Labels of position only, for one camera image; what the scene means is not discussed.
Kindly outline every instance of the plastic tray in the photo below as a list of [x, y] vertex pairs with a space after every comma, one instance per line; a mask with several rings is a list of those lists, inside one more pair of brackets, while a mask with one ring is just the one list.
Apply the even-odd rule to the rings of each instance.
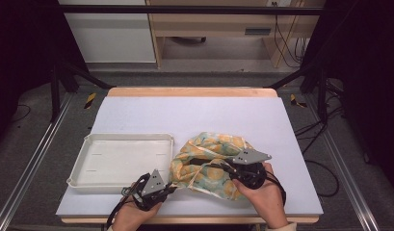
[[91, 134], [67, 183], [81, 193], [120, 193], [158, 169], [168, 181], [173, 138], [169, 134]]

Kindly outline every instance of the crumpled fabric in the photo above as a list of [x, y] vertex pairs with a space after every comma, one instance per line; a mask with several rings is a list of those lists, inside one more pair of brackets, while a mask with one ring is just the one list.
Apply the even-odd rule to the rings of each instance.
[[[235, 187], [229, 174], [210, 164], [224, 163], [242, 148], [253, 148], [245, 139], [227, 134], [203, 132], [188, 140], [170, 165], [170, 181], [178, 188], [208, 193], [219, 198], [246, 199]], [[194, 158], [209, 160], [201, 166], [190, 165]]]

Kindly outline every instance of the human hand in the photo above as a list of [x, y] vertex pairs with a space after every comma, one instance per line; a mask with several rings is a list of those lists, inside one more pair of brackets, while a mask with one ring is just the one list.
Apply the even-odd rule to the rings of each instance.
[[162, 202], [156, 204], [149, 211], [140, 210], [133, 198], [130, 196], [121, 209], [118, 211], [115, 222], [112, 225], [113, 231], [134, 231], [137, 230], [142, 223], [154, 217], [161, 208]]
[[[271, 164], [263, 163], [263, 167], [273, 174]], [[278, 229], [288, 224], [280, 189], [275, 183], [267, 180], [259, 189], [251, 190], [236, 179], [232, 182], [238, 191], [250, 201], [257, 214], [266, 220], [269, 228]]]

